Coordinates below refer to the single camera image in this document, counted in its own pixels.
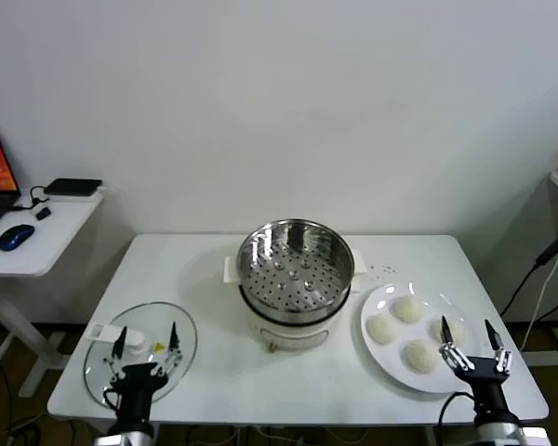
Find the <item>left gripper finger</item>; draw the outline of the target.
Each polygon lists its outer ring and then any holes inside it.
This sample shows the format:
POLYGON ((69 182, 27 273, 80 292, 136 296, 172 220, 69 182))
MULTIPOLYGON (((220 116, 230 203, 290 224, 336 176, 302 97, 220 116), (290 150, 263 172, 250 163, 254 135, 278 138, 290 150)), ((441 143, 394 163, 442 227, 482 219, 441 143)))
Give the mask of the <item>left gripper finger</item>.
POLYGON ((125 342, 126 342, 127 327, 124 326, 120 335, 113 343, 111 353, 108 357, 103 359, 103 362, 108 366, 112 379, 120 379, 122 373, 121 359, 123 357, 125 342))
POLYGON ((168 342, 165 345, 156 343, 152 355, 155 367, 151 375, 171 377, 175 373, 182 359, 176 323, 172 323, 168 342))

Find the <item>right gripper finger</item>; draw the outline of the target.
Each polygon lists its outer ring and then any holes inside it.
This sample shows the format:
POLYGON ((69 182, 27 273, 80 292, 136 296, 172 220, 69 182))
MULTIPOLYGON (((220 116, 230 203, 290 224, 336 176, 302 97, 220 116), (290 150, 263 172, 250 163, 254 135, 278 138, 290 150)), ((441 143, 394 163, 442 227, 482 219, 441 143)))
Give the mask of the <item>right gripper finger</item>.
POLYGON ((496 370, 501 374, 509 374, 512 366, 512 352, 504 347, 500 334, 489 320, 485 321, 485 328, 491 348, 495 353, 494 362, 496 370))
POLYGON ((474 369, 474 363, 455 345, 445 316, 441 318, 441 337, 443 343, 439 347, 439 352, 448 367, 453 372, 472 371, 474 369))

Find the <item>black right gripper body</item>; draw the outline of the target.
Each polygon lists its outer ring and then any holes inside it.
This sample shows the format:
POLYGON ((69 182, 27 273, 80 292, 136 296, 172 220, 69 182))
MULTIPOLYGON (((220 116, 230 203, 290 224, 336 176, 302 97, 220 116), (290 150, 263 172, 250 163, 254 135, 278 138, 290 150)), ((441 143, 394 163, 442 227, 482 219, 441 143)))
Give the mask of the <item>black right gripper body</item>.
POLYGON ((509 375, 497 369, 498 362, 495 359, 470 356, 468 360, 473 367, 461 366, 458 369, 458 378, 470 386, 476 414, 502 416, 509 413, 502 390, 509 375))

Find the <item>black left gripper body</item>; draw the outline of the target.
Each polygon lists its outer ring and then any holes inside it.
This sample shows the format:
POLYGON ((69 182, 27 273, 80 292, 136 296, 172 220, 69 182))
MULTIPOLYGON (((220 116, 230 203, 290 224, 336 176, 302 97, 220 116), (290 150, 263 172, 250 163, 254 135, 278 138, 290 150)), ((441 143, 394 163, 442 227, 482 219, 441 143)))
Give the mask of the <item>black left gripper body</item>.
POLYGON ((117 395, 113 406, 118 420, 147 421, 153 395, 168 383, 168 376, 155 363, 127 365, 111 379, 111 392, 117 395))

